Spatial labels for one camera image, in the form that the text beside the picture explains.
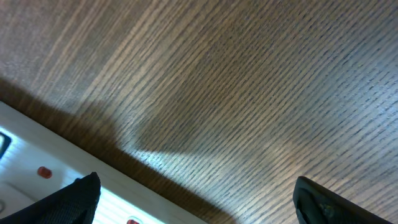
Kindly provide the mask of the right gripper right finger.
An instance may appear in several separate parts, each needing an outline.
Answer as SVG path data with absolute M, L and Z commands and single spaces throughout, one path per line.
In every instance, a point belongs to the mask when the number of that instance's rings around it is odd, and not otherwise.
M 300 224 L 391 224 L 304 176 L 296 180 L 293 202 Z

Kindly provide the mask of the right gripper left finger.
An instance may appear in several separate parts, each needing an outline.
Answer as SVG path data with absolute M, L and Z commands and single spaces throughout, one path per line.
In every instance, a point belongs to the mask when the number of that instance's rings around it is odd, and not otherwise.
M 101 195 L 96 172 L 1 219 L 1 224 L 92 224 Z

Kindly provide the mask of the white power strip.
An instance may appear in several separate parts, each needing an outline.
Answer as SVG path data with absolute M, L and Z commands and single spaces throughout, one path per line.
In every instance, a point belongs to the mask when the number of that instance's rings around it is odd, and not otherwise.
M 199 223 L 200 219 L 6 104 L 1 105 L 1 219 L 96 172 L 93 223 Z

